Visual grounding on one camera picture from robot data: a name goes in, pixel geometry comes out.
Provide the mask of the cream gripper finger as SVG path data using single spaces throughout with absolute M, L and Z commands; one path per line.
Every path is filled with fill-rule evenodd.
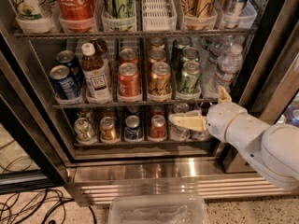
M 231 103 L 232 97 L 227 92 L 227 90 L 223 86 L 219 86 L 219 95 L 218 95 L 219 103 Z
M 168 118 L 171 123 L 182 128 L 197 132 L 206 130 L 206 118 L 199 110 L 170 114 Z

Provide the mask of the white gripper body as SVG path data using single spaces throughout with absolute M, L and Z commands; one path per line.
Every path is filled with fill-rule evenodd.
M 222 142 L 226 141 L 225 134 L 230 123 L 238 115 L 247 113 L 247 110 L 235 103 L 218 103 L 209 108 L 206 115 L 209 133 Z

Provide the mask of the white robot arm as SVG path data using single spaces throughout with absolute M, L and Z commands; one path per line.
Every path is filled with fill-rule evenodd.
M 168 116 L 171 123 L 189 130 L 209 131 L 237 149 L 242 158 L 269 183 L 283 188 L 299 187 L 299 128 L 270 125 L 234 103 L 225 88 L 218 102 L 204 116 L 198 110 Z

